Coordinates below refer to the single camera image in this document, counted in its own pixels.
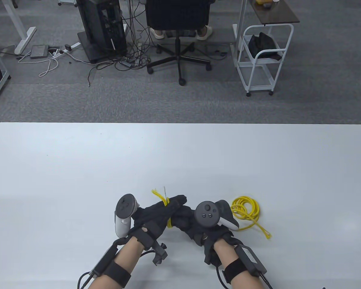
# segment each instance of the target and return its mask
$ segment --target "hand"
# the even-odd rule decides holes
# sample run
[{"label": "hand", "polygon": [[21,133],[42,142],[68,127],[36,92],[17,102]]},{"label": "hand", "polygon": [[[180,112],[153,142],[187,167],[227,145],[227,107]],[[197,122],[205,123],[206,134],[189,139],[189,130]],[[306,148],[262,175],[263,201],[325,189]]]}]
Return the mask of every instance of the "hand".
[{"label": "hand", "polygon": [[180,194],[176,197],[170,198],[170,203],[167,206],[160,201],[144,209],[138,208],[138,210],[131,216],[134,220],[134,226],[128,234],[131,234],[137,229],[143,227],[145,223],[153,221],[159,227],[159,234],[161,235],[166,229],[168,219],[186,202],[186,196]]},{"label": "hand", "polygon": [[214,250],[214,244],[221,238],[230,240],[233,233],[225,226],[216,225],[212,228],[200,226],[195,219],[194,212],[190,207],[182,206],[172,216],[171,223],[185,232],[198,246],[204,246],[205,262],[218,267],[221,265],[221,261]]}]

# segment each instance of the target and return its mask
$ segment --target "office chair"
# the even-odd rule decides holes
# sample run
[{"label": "office chair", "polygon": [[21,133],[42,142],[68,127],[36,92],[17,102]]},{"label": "office chair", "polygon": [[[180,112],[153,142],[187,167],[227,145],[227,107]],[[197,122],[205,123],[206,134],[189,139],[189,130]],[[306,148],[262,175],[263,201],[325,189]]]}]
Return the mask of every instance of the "office chair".
[{"label": "office chair", "polygon": [[17,6],[15,0],[12,0],[12,4],[13,4],[13,7],[14,7],[15,9],[17,9],[18,6]]},{"label": "office chair", "polygon": [[146,6],[146,18],[149,27],[155,30],[175,30],[175,52],[157,44],[157,53],[162,51],[170,57],[147,64],[147,72],[153,73],[153,67],[167,62],[176,61],[178,64],[179,84],[186,85],[182,78],[181,61],[189,61],[206,65],[211,71],[211,62],[204,59],[184,56],[186,52],[193,52],[194,42],[181,51],[179,39],[182,30],[200,30],[208,24],[210,4],[214,0],[141,0]]}]

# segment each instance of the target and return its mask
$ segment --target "black glove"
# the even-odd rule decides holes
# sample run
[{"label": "black glove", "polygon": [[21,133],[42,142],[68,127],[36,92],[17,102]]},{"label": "black glove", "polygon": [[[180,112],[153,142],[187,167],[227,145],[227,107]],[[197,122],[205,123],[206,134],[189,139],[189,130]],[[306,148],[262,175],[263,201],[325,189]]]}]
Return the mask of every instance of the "black glove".
[{"label": "black glove", "polygon": [[180,194],[176,197],[170,198],[170,203],[167,206],[165,206],[163,202],[160,201],[144,209],[138,208],[137,211],[131,216],[134,220],[134,226],[131,228],[128,234],[130,235],[141,227],[146,227],[151,237],[156,240],[160,235],[163,234],[164,229],[166,229],[168,219],[186,202],[186,196]]},{"label": "black glove", "polygon": [[171,223],[185,232],[198,246],[204,246],[205,263],[219,267],[222,263],[214,251],[214,243],[220,238],[223,238],[231,245],[241,244],[242,242],[233,238],[233,233],[225,226],[202,227],[197,223],[194,212],[190,207],[182,206],[171,217]]}]

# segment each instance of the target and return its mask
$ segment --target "person's feet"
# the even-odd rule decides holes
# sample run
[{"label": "person's feet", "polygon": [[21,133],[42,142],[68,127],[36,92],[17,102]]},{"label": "person's feet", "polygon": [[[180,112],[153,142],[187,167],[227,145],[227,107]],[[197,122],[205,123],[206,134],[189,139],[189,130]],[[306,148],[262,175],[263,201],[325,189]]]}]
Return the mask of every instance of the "person's feet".
[{"label": "person's feet", "polygon": [[206,25],[205,27],[203,27],[200,31],[200,33],[198,33],[197,35],[197,39],[198,40],[206,40],[207,38],[209,38],[212,34],[212,27]]},{"label": "person's feet", "polygon": [[163,39],[164,34],[162,30],[154,30],[153,28],[150,28],[150,32],[154,35],[156,39]]}]

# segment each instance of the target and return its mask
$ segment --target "yellow wire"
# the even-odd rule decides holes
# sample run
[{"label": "yellow wire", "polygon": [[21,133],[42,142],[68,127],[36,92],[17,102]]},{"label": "yellow wire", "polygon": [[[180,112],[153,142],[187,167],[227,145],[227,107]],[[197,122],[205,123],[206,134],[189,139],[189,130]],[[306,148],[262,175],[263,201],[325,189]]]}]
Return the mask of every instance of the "yellow wire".
[{"label": "yellow wire", "polygon": [[[170,203],[170,199],[163,197],[160,193],[158,193],[158,191],[156,189],[151,190],[151,192],[154,195],[156,195],[157,197],[159,197],[163,201],[165,206],[167,206]],[[167,228],[172,228],[171,218],[168,219],[168,221],[167,221]]]},{"label": "yellow wire", "polygon": [[[250,213],[248,213],[245,204],[251,205],[252,209]],[[255,201],[254,199],[246,196],[236,198],[231,204],[231,212],[233,212],[233,215],[240,220],[252,221],[252,224],[240,228],[237,231],[243,231],[251,228],[254,225],[257,225],[262,230],[263,234],[265,234],[267,239],[271,238],[271,234],[258,223],[260,210],[257,201]]]}]

